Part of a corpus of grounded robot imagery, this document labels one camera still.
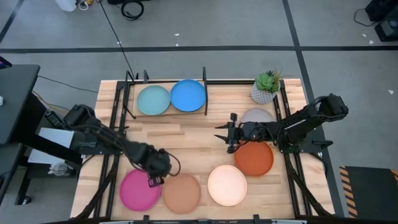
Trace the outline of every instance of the wooden tabletop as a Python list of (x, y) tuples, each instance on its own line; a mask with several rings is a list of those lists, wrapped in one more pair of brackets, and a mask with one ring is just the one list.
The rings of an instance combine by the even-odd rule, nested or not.
[[(109, 124), (116, 89), (116, 80), (102, 81), (99, 88), (95, 113), (104, 124)], [(291, 113), (302, 109), (307, 103), (299, 79), (285, 79), (287, 98)], [(133, 212), (123, 206), (119, 198), (119, 186), (124, 176), (133, 170), (127, 158), (121, 156), (116, 190), (113, 202), (112, 220), (142, 220), (150, 215), (151, 220), (180, 219), (250, 219), (254, 214), (260, 218), (293, 218), (289, 185), (283, 155), (269, 143), (274, 153), (272, 169), (262, 177), (246, 177), (248, 190), (244, 200), (236, 206), (224, 207), (217, 204), (207, 191), (210, 172), (225, 164), (234, 165), (234, 157), (226, 153), (227, 145), (214, 134), (226, 135), (226, 129), (215, 129), (229, 121), (230, 113), (238, 114), (238, 120), (251, 108), (263, 108), (275, 118), (273, 103), (256, 104), (250, 96), (251, 85), (208, 85), (208, 114), (178, 114), (167, 116), (141, 116), (133, 120), (126, 117), (129, 126), (127, 138), (131, 141), (153, 144), (157, 149), (164, 148), (178, 157), (181, 172), (191, 174), (200, 183), (201, 200), (192, 213), (179, 215), (171, 212), (160, 199), (146, 212)], [(282, 117), (285, 116), (282, 97), (279, 94)], [(133, 96), (129, 96), (129, 108)], [(120, 114), (116, 119), (119, 124)], [(301, 154), (302, 166), (307, 186), (315, 198), (329, 212), (333, 213), (330, 192), (322, 163), (308, 154)], [(95, 156), (80, 172), (71, 217), (78, 215), (90, 201), (98, 188), (103, 156)], [(303, 200), (298, 187), (297, 195), (300, 211), (304, 214)], [(101, 214), (104, 215), (108, 193), (104, 193)]]

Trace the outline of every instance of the concrete floor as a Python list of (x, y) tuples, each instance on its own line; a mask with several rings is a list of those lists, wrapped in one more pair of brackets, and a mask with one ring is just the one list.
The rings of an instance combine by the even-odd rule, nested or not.
[[(398, 122), (398, 51), (304, 51), (299, 63), (294, 50), (161, 51), (153, 47), (184, 46), (294, 46), (285, 14), (290, 6), (298, 43), (301, 46), (380, 46), (373, 27), (353, 22), (354, 11), (370, 0), (152, 0), (145, 1), (144, 15), (126, 21), (120, 9), (104, 2), (106, 12), (124, 47), (149, 47), (154, 52), (126, 53), (135, 72), (151, 78), (200, 78), (207, 67), (208, 78), (252, 78), (266, 69), (282, 67), (284, 75), (309, 78), (314, 96), (334, 93), (343, 97), (350, 111), (344, 121), (323, 125), (331, 162), (337, 167), (366, 166), (398, 169), (398, 144), (394, 133)], [(17, 0), (0, 3), (0, 29)], [(370, 23), (364, 12), (358, 19)], [(81, 88), (97, 90), (100, 80), (124, 78), (128, 69), (117, 40), (98, 3), (89, 10), (61, 11), (54, 1), (25, 0), (6, 35), (0, 35), (0, 54), (12, 63), (34, 63), (40, 75)], [(46, 49), (68, 53), (46, 53)], [(85, 53), (82, 48), (96, 48)], [(29, 54), (2, 54), (7, 49), (29, 49)], [(71, 108), (74, 104), (95, 105), (96, 95), (38, 79), (35, 91), (49, 103)], [(397, 93), (391, 95), (388, 90)], [(70, 214), (76, 180), (49, 179), (32, 182), (35, 200), (26, 206), (13, 205), (23, 171), (12, 182), (0, 207), (0, 223), (43, 223), (66, 220)], [(337, 183), (341, 200), (345, 198)]]

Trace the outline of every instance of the yellow black caution stripe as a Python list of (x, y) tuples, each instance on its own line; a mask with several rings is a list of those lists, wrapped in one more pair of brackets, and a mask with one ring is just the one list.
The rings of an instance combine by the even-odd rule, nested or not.
[(353, 189), (351, 188), (351, 183), (349, 182), (348, 171), (345, 166), (340, 167), (340, 177), (343, 182), (343, 190), (346, 196), (346, 202), (348, 207), (348, 214), (350, 218), (357, 218), (358, 213), (356, 211)]

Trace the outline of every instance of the light blue plate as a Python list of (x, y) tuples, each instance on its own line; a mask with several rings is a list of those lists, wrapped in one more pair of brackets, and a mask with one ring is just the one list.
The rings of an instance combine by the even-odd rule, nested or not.
[(181, 80), (173, 86), (170, 99), (180, 111), (195, 111), (206, 102), (205, 87), (195, 80)]
[(137, 106), (141, 113), (159, 115), (170, 105), (169, 92), (158, 85), (148, 86), (137, 97)]

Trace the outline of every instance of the succulent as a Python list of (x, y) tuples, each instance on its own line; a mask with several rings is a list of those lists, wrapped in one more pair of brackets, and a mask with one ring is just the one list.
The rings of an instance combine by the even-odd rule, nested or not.
[(269, 70), (266, 73), (261, 73), (256, 77), (256, 86), (258, 90), (264, 90), (268, 93), (275, 93), (279, 89), (280, 72)]

